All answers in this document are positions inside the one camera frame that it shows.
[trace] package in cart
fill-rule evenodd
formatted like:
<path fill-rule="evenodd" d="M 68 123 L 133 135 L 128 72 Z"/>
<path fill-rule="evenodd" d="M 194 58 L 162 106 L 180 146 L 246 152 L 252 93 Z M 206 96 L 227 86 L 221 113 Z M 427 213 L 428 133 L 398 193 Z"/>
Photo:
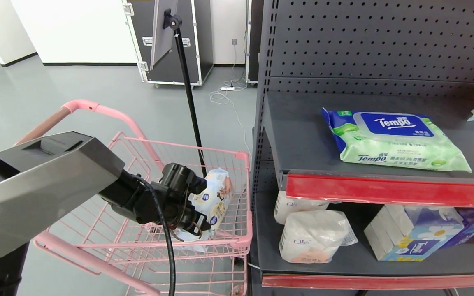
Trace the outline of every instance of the package in cart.
<path fill-rule="evenodd" d="M 232 181 L 229 173 L 220 167 L 210 170 L 205 179 L 206 189 L 190 197 L 190 201 L 195 210 L 207 216 L 211 229 L 217 230 L 233 198 Z"/>
<path fill-rule="evenodd" d="M 227 171 L 220 167 L 210 170 L 205 179 L 206 189 L 200 194 L 191 195 L 189 200 L 195 206 L 195 210 L 207 216 L 207 220 L 212 226 L 210 230 L 203 231 L 200 237 L 184 230 L 175 230 L 177 237 L 185 242 L 209 240 L 213 238 L 214 232 L 220 227 L 224 219 L 224 214 L 226 214 L 233 198 L 233 186 Z M 175 249 L 205 252 L 207 248 L 203 245 L 194 245 L 175 247 Z"/>

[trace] tissue box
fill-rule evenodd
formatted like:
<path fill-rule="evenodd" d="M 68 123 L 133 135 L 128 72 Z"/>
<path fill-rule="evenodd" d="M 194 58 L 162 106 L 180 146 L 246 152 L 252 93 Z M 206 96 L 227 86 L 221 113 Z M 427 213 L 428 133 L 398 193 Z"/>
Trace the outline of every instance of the tissue box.
<path fill-rule="evenodd" d="M 463 229 L 454 208 L 385 205 L 365 229 L 380 261 L 423 261 Z"/>
<path fill-rule="evenodd" d="M 443 247 L 453 247 L 463 244 L 474 237 L 474 208 L 457 208 L 463 218 L 464 228 L 459 234 L 448 240 Z"/>

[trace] blue label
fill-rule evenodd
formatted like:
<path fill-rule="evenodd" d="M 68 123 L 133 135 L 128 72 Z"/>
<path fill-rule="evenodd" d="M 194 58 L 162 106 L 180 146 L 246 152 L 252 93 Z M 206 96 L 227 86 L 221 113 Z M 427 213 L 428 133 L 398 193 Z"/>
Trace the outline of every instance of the blue label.
<path fill-rule="evenodd" d="M 407 247 L 399 249 L 398 255 L 424 255 L 432 249 L 439 240 L 413 240 Z"/>
<path fill-rule="evenodd" d="M 374 134 L 433 137 L 421 118 L 403 114 L 361 113 L 361 118 Z"/>

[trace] electrical cable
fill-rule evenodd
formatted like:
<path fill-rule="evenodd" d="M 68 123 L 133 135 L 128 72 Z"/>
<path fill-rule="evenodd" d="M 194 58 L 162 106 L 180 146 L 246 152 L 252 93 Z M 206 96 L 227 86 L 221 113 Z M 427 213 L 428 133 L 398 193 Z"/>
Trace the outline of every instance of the electrical cable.
<path fill-rule="evenodd" d="M 164 217 L 164 213 L 162 212 L 162 208 L 160 207 L 160 204 L 158 203 L 158 199 L 155 195 L 155 191 L 153 190 L 153 187 L 149 182 L 147 182 L 144 178 L 138 175 L 132 175 L 135 179 L 139 180 L 144 187 L 149 190 L 151 193 L 151 196 L 153 197 L 153 201 L 155 202 L 156 205 L 156 212 L 158 213 L 158 218 L 160 219 L 160 223 L 162 224 L 162 229 L 164 230 L 164 236 L 166 238 L 166 245 L 167 245 L 167 256 L 169 259 L 170 263 L 170 289 L 169 289 L 169 295 L 174 296 L 175 295 L 175 285 L 177 283 L 177 272 L 175 271 L 175 254 L 173 253 L 173 244 L 171 242 L 171 234 L 170 230 L 167 227 L 166 219 Z"/>
<path fill-rule="evenodd" d="M 246 26 L 244 30 L 244 40 L 243 40 L 243 51 L 244 51 L 244 58 L 246 59 L 246 47 L 248 45 L 248 42 L 246 41 L 246 37 L 248 35 L 248 1 L 246 2 Z M 233 45 L 233 52 L 234 52 L 234 59 L 233 59 L 233 66 L 232 66 L 232 79 L 224 81 L 224 86 L 229 86 L 233 87 L 234 89 L 231 90 L 232 92 L 241 92 L 245 89 L 248 88 L 248 83 L 246 82 L 246 79 L 244 78 L 244 73 L 246 71 L 246 67 L 243 68 L 241 77 L 239 79 L 235 79 L 235 64 L 237 64 L 237 46 Z M 246 143 L 246 129 L 244 128 L 244 125 L 241 123 L 241 120 L 239 119 L 239 113 L 237 113 L 237 110 L 235 109 L 235 103 L 228 97 L 228 90 L 222 90 L 222 88 L 219 88 L 218 90 L 215 90 L 213 92 L 209 93 L 209 100 L 212 103 L 216 103 L 218 105 L 228 105 L 231 103 L 233 112 L 235 112 L 235 116 L 237 117 L 237 123 L 242 127 L 242 130 L 244 131 L 244 146 L 246 146 L 246 149 L 248 150 L 248 154 L 250 157 L 252 157 L 252 151 L 250 150 L 250 147 L 248 147 L 248 144 Z"/>

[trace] caster wheel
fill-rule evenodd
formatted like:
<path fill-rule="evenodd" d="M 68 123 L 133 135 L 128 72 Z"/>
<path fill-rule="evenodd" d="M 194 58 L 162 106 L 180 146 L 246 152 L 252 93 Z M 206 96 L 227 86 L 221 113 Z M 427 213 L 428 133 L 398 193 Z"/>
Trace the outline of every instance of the caster wheel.
<path fill-rule="evenodd" d="M 232 296 L 242 296 L 244 292 L 244 285 L 238 285 L 233 288 Z"/>
<path fill-rule="evenodd" d="M 244 260 L 239 257 L 233 257 L 233 264 L 235 266 L 244 266 Z"/>

